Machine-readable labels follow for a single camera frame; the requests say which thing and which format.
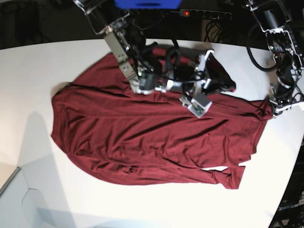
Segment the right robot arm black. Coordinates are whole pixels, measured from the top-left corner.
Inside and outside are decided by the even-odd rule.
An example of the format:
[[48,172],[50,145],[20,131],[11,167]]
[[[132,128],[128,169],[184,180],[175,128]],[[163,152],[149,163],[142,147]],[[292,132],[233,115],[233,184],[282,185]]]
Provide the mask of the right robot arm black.
[[212,105],[208,95],[236,89],[212,49],[185,65],[178,42],[173,39],[164,57],[155,56],[158,43],[147,45],[143,29],[134,22],[136,10],[148,7],[147,2],[130,7],[115,0],[77,0],[75,4],[88,18],[94,33],[103,35],[134,93],[179,92],[182,105],[200,118]]

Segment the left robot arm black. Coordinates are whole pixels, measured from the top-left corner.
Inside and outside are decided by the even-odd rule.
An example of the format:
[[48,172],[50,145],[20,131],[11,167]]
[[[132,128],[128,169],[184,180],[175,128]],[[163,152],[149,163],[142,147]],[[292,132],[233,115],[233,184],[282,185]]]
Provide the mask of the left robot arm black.
[[[281,0],[250,0],[247,7],[256,23],[247,36],[247,52],[251,62],[263,72],[275,71],[277,83],[270,86],[270,103],[274,116],[292,107],[304,106],[304,94],[297,85],[304,75],[303,22],[293,21]],[[250,41],[256,29],[266,36],[275,65],[262,67],[254,59]]]

